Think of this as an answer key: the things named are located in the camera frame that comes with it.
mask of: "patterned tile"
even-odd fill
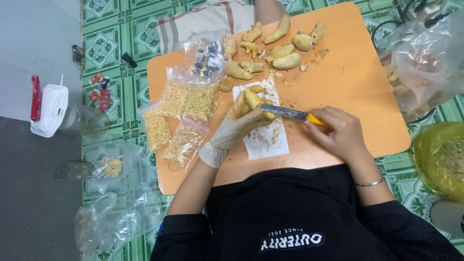
[[[291,16],[307,13],[350,0],[279,0]],[[97,72],[112,78],[109,85],[111,93],[108,114],[112,127],[108,135],[113,138],[130,140],[145,146],[146,135],[136,109],[149,103],[146,65],[150,59],[160,55],[159,37],[156,22],[161,16],[174,16],[202,7],[206,0],[83,0],[83,46],[87,52],[86,66],[83,68],[83,103],[95,106],[88,95],[94,90],[89,79]],[[379,14],[372,12],[368,0],[353,0],[360,9],[367,30],[372,30],[383,21],[398,20],[397,10]],[[372,0],[372,7],[378,11],[393,6],[391,0]],[[464,8],[462,0],[443,0],[442,8],[451,13]],[[386,24],[380,28],[374,39],[378,42],[395,28]],[[137,62],[137,68],[131,68],[121,60],[123,53],[129,53]],[[416,137],[428,125],[464,120],[464,94],[439,106],[427,119],[417,124],[409,124],[411,138]],[[83,160],[94,158],[95,154],[108,153],[110,144],[94,143],[83,146]],[[156,158],[148,153],[151,170],[156,179]],[[376,159],[379,171],[386,177],[388,186],[395,197],[413,213],[430,221],[430,207],[437,197],[423,185],[414,165],[410,150],[387,155]],[[89,181],[83,182],[84,203],[91,197],[87,193]],[[161,196],[163,210],[166,211],[173,196]],[[157,231],[153,230],[122,246],[102,250],[88,255],[88,261],[146,261],[156,240]],[[444,235],[461,251],[464,240]]]

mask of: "small wooden table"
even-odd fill
[[[277,45],[291,42],[298,30],[309,33],[319,21],[322,21],[325,34],[315,46],[301,54],[307,72],[299,68],[281,71],[283,78],[275,78],[276,89],[281,103],[291,103],[300,111],[332,106],[340,108],[361,119],[364,140],[374,157],[389,155],[406,150],[410,137],[403,121],[390,85],[382,69],[377,53],[371,42],[358,7],[346,2],[326,7],[310,13],[291,18],[290,32],[274,44],[265,46],[269,51]],[[262,43],[265,35],[272,33],[278,23],[263,27],[263,35],[255,41]],[[245,32],[233,35],[239,43]],[[318,65],[311,63],[315,52],[321,48],[329,49],[328,55]],[[239,47],[234,61],[252,60],[245,49]],[[181,65],[184,57],[179,52],[172,52],[155,57],[147,65],[150,100],[161,98],[166,83],[166,67]],[[264,72],[253,74],[251,81],[234,80],[234,86],[268,77],[270,65]],[[286,78],[287,85],[282,83]],[[211,131],[206,138],[209,141],[217,130],[224,115],[233,104],[232,92],[222,93],[218,98],[217,114],[213,117]],[[179,121],[168,119],[171,132],[174,134]],[[240,182],[249,176],[279,168],[315,169],[343,163],[343,161],[327,152],[308,134],[301,121],[284,118],[285,131],[290,154],[248,160],[243,143],[229,150],[227,159],[218,171],[214,186]],[[166,160],[162,159],[165,148],[156,152],[158,183],[164,194],[175,194],[184,180],[186,173],[171,171]],[[190,164],[198,159],[198,154]]]

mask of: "gloved hand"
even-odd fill
[[[230,148],[239,143],[251,130],[271,124],[271,121],[258,121],[262,111],[243,114],[245,93],[240,94],[234,105],[215,132],[211,141],[200,149],[200,158],[208,165],[219,168]]]

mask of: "yellow knife handle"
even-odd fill
[[[317,125],[328,126],[327,123],[325,123],[322,120],[314,117],[311,113],[308,113],[308,116],[306,117],[306,120],[311,122],[311,123],[317,124]]]

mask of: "knife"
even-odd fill
[[[314,117],[309,112],[297,111],[297,110],[292,110],[292,109],[284,108],[280,106],[265,105],[265,104],[261,104],[261,110],[266,111],[266,112],[272,112],[278,115],[282,115],[287,118],[292,118],[292,119],[297,119],[297,120],[302,120],[302,121],[309,121],[314,124],[328,126],[327,123]]]

